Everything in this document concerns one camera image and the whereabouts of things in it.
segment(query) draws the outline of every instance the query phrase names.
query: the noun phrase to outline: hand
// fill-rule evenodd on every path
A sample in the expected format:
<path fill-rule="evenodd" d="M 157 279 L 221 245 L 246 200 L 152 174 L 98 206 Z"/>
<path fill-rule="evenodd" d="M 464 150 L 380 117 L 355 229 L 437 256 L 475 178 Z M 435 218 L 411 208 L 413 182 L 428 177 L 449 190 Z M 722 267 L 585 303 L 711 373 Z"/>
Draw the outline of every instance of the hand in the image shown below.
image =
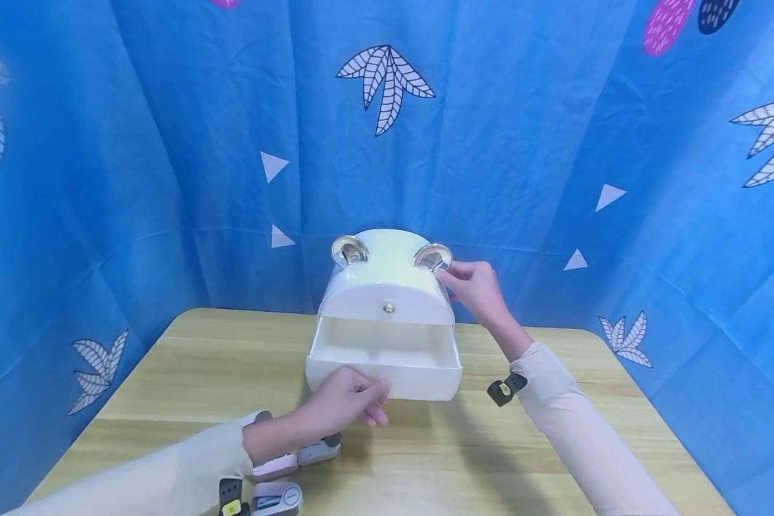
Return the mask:
<path fill-rule="evenodd" d="M 533 344 L 507 309 L 496 272 L 488 262 L 452 262 L 447 269 L 436 271 L 436 277 L 490 331 L 508 362 L 522 357 Z"/>
<path fill-rule="evenodd" d="M 510 317 L 496 272 L 488 262 L 452 262 L 447 269 L 437 270 L 436 277 L 481 326 L 488 327 L 492 321 Z"/>
<path fill-rule="evenodd" d="M 244 449 L 256 466 L 347 428 L 356 419 L 375 427 L 387 424 L 385 381 L 371 382 L 353 369 L 328 376 L 309 401 L 282 417 L 244 427 Z"/>
<path fill-rule="evenodd" d="M 306 424 L 315 428 L 317 437 L 343 430 L 356 419 L 371 428 L 386 425 L 389 385 L 372 382 L 350 368 L 337 369 L 318 387 L 315 394 L 296 412 L 302 412 Z"/>

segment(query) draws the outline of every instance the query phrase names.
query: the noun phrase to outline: white storage box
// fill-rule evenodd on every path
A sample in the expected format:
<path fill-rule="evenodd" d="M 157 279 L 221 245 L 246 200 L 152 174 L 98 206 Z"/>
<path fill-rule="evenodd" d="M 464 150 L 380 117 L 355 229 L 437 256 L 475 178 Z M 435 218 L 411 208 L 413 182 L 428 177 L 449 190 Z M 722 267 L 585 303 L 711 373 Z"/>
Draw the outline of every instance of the white storage box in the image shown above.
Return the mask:
<path fill-rule="evenodd" d="M 371 229 L 333 243 L 336 267 L 307 355 L 311 390 L 349 365 L 391 382 L 391 398 L 451 400 L 462 381 L 454 316 L 434 271 L 450 251 L 418 234 Z"/>

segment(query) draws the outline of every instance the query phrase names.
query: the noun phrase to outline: person's left hand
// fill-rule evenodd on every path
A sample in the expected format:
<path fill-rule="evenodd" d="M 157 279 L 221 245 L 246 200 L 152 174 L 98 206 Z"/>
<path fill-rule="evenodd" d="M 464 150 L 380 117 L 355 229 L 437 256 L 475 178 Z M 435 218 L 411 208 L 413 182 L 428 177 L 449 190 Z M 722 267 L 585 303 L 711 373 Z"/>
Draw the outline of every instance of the person's left hand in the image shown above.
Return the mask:
<path fill-rule="evenodd" d="M 386 425 L 389 385 L 372 382 L 350 368 L 339 368 L 318 387 L 309 401 L 296 412 L 320 437 L 336 434 L 358 419 L 371 428 Z"/>

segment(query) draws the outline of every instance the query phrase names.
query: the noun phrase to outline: wooden table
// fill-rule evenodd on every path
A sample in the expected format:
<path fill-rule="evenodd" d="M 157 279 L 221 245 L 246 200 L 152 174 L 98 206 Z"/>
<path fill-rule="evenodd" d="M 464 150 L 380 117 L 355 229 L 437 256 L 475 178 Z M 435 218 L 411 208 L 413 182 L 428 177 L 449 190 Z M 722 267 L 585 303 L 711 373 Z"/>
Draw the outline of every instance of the wooden table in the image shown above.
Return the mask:
<path fill-rule="evenodd" d="M 315 317 L 192 310 L 178 317 L 32 499 L 256 409 L 283 414 L 307 396 Z M 701 469 L 604 342 L 533 328 L 562 358 L 683 515 L 730 515 Z M 391 401 L 391 424 L 354 424 L 342 453 L 300 469 L 310 515 L 591 515 L 593 510 L 518 403 L 485 393 L 507 375 L 483 328 L 459 325 L 464 376 L 446 403 Z"/>

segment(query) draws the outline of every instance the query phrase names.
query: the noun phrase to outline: pink leaf print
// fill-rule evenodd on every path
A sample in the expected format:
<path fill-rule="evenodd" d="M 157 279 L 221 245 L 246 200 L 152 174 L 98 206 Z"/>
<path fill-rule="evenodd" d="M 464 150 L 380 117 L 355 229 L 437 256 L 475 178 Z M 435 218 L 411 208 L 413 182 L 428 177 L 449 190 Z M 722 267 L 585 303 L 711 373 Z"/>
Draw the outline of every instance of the pink leaf print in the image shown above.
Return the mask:
<path fill-rule="evenodd" d="M 653 57 L 663 55 L 674 44 L 696 0 L 660 0 L 650 13 L 644 49 Z"/>
<path fill-rule="evenodd" d="M 235 9 L 237 4 L 240 4 L 241 0 L 212 0 L 215 5 L 223 7 L 224 9 Z"/>

